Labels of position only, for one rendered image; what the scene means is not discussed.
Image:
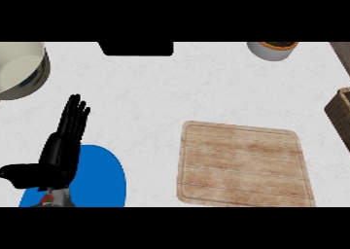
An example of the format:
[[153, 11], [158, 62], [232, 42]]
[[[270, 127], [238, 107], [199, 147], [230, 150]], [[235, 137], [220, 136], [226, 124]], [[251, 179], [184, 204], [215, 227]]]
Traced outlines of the white plant pot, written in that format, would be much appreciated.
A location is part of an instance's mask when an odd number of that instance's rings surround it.
[[246, 47], [251, 53], [266, 61], [282, 61], [288, 58], [298, 43], [288, 42], [283, 45], [280, 42], [248, 42]]

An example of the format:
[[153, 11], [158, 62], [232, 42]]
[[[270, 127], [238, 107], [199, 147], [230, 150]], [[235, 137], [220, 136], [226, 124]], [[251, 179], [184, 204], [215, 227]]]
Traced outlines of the large cream pot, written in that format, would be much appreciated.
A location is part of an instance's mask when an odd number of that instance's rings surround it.
[[50, 75], [50, 60], [41, 42], [0, 42], [0, 100], [31, 95]]

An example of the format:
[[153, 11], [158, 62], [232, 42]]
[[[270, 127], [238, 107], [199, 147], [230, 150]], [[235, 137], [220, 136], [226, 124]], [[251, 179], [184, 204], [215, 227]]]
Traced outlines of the brown wicker basket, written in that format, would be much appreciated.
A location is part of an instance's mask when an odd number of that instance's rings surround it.
[[325, 114], [350, 152], [350, 87], [337, 91], [325, 106]]

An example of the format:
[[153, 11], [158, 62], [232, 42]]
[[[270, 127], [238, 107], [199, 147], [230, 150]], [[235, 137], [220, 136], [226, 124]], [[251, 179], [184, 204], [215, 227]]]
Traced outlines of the black flat appliance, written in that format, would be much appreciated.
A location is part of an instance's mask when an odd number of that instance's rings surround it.
[[105, 55], [115, 56], [171, 56], [174, 53], [172, 42], [100, 42]]

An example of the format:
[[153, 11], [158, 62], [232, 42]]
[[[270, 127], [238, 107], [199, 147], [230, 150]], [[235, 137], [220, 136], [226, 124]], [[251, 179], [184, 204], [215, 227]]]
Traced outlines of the wooden cutting board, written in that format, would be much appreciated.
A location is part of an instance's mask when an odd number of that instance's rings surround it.
[[283, 129], [187, 121], [175, 196], [211, 206], [316, 205], [297, 134]]

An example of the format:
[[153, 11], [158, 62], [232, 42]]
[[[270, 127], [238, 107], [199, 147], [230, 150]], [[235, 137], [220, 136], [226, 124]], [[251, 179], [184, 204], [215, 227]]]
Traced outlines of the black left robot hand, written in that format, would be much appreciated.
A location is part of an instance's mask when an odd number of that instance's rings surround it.
[[0, 178], [16, 189], [60, 190], [75, 178], [79, 141], [84, 134], [90, 108], [72, 94], [62, 112], [57, 130], [44, 143], [38, 163], [8, 164], [0, 168]]

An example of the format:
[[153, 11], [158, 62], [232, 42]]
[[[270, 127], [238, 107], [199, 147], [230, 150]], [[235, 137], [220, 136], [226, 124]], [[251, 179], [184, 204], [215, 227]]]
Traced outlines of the blue round plate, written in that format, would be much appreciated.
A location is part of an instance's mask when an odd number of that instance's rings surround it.
[[73, 207], [125, 206], [125, 172], [115, 155], [100, 146], [79, 146], [69, 196]]

